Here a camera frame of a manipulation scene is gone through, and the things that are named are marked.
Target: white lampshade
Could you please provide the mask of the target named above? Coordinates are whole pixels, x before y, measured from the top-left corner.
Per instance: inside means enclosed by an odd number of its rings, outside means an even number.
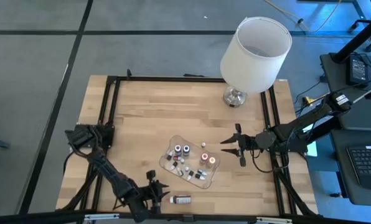
[[[222,76],[238,91],[263,92],[274,84],[291,45],[291,34],[279,22],[265,17],[246,18],[222,58]]]

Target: computer keyboard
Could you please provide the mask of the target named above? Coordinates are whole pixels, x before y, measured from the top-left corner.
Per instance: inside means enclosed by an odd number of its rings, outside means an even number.
[[[354,172],[361,187],[371,189],[371,146],[348,147]]]

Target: gray floor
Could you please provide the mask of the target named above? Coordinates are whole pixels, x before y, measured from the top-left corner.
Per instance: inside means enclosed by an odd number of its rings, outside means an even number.
[[[289,0],[287,4],[273,2],[301,17],[306,16],[304,21],[314,28],[335,6],[334,3],[297,0]],[[0,29],[77,30],[86,3],[86,0],[44,0],[12,4],[3,0],[0,1]],[[359,3],[365,15],[371,16],[369,2]],[[289,30],[301,30],[288,16],[263,0],[95,1],[86,30],[234,30],[245,17],[252,16],[271,17]],[[358,15],[353,5],[343,3],[322,30],[345,31],[356,19]],[[9,150],[0,149],[0,215],[16,211],[74,39],[71,35],[0,35],[0,138],[12,144]],[[62,181],[62,163],[68,153],[63,131],[72,129],[77,121],[90,75],[124,75],[130,68],[134,75],[193,73],[219,77],[220,59],[229,40],[228,35],[83,36],[31,212],[55,208]],[[295,97],[322,75],[320,54],[336,52],[349,40],[293,37],[293,46],[278,78],[289,79]],[[317,97],[327,91],[325,84],[320,84],[307,95]],[[332,183],[333,192],[339,190],[333,176],[313,172],[311,177],[321,214],[371,222],[371,207],[355,207],[347,204],[347,199],[327,196],[332,189],[323,182]],[[355,212],[333,212],[340,204],[343,210]]]

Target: wooden tabletop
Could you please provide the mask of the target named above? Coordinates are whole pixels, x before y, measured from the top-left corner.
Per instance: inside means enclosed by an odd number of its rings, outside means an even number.
[[[107,76],[90,77],[79,122],[96,124]],[[132,178],[139,186],[148,184],[146,172],[154,169],[156,178],[170,187],[170,194],[162,202],[162,213],[194,213],[204,215],[278,215],[273,174],[259,172],[246,155],[247,166],[240,167],[235,156],[220,151],[234,146],[220,145],[235,132],[240,123],[242,132],[254,136],[265,127],[260,94],[248,95],[239,108],[228,107],[222,99],[226,83],[199,82],[141,82],[122,81],[115,111],[115,137],[108,159],[119,172]],[[275,93],[281,123],[295,118],[289,85],[286,80],[275,82]],[[108,117],[113,87],[108,99],[105,117]],[[271,123],[274,124],[270,98],[268,99]],[[180,135],[204,149],[220,156],[220,165],[208,189],[201,189],[164,170],[159,158],[169,145],[169,140]],[[306,161],[296,153],[289,153],[289,171],[293,187],[309,208],[317,212]],[[271,169],[268,152],[256,159],[263,170]],[[67,164],[57,208],[65,206],[82,186],[87,161],[72,156]],[[289,212],[286,190],[282,186],[284,205]],[[91,207],[91,187],[88,208]],[[174,195],[191,195],[192,203],[170,204]],[[112,211],[115,203],[110,183],[103,179],[99,211]],[[128,212],[128,208],[117,211]]]

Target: chrome lamp base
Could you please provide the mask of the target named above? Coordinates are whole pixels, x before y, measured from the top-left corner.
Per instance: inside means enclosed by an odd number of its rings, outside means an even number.
[[[241,106],[247,99],[247,94],[236,90],[229,86],[223,94],[224,103],[230,107],[237,108]]]

